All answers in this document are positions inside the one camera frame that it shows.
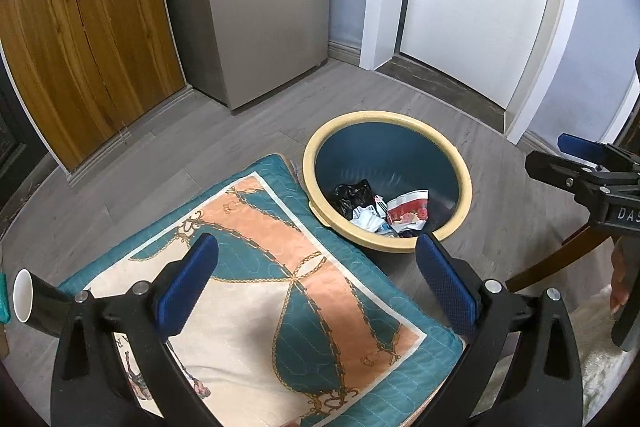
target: cabinet door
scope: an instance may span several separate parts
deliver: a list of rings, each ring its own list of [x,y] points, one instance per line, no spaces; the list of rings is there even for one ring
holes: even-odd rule
[[[164,0],[78,0],[78,6],[125,124],[184,87]]]
[[[0,0],[0,40],[25,106],[66,169],[123,127],[76,0]]]

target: silver bolt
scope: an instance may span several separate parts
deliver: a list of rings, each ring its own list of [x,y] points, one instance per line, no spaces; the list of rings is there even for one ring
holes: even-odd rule
[[[76,297],[74,298],[78,304],[83,303],[89,298],[89,292],[87,290],[82,290],[76,293]]]
[[[144,295],[149,291],[149,283],[147,281],[138,281],[131,289],[134,295]]]
[[[560,300],[560,292],[558,290],[556,290],[555,288],[549,288],[546,291],[546,295],[552,300],[552,301],[559,301]]]
[[[494,279],[489,279],[484,283],[484,287],[491,293],[500,293],[502,291],[502,285]]]

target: teal cushion border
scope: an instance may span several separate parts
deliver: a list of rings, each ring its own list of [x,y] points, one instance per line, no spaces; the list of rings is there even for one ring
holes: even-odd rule
[[[415,412],[445,380],[460,358],[463,343],[452,331],[424,315],[418,306],[354,246],[323,227],[311,214],[305,192],[291,176],[283,159],[273,154],[253,163],[245,170],[214,185],[203,194],[134,234],[117,247],[69,277],[59,289],[74,295],[97,275],[124,258],[129,252],[188,214],[212,195],[235,180],[257,172],[285,205],[298,216],[305,227],[324,247],[344,264],[365,286],[391,309],[411,321],[427,334],[412,356],[400,367],[330,423],[332,427],[398,427]],[[301,427],[311,426],[317,419],[303,420]]]

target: wooden floor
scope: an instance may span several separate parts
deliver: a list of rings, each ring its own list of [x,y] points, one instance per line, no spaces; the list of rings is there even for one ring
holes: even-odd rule
[[[276,95],[233,114],[193,92],[132,128],[137,141],[83,186],[58,169],[28,201],[0,243],[9,284],[27,267],[53,284],[81,269],[211,185],[268,153],[300,165],[306,142],[326,121],[352,110],[383,109],[418,118],[460,150],[473,181],[471,211],[444,242],[480,277],[505,280],[554,251],[586,220],[560,190],[529,180],[524,153],[487,126],[429,95],[379,73],[329,61]],[[610,280],[610,242],[543,286],[561,289],[570,308]],[[412,255],[373,260],[428,313],[440,317]],[[6,367],[35,409],[49,420],[51,368],[57,341],[8,325]]]

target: blue gripper pad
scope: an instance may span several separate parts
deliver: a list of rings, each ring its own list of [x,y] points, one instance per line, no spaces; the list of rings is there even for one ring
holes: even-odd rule
[[[478,275],[465,261],[452,259],[432,234],[418,237],[415,260],[451,328],[459,335],[474,337],[481,312]]]
[[[607,151],[602,144],[572,134],[561,134],[558,137],[558,149],[574,158],[581,158],[596,165],[602,165],[607,160]]]
[[[178,335],[218,264],[218,242],[203,233],[181,261],[164,293],[156,299],[156,326],[163,340]]]

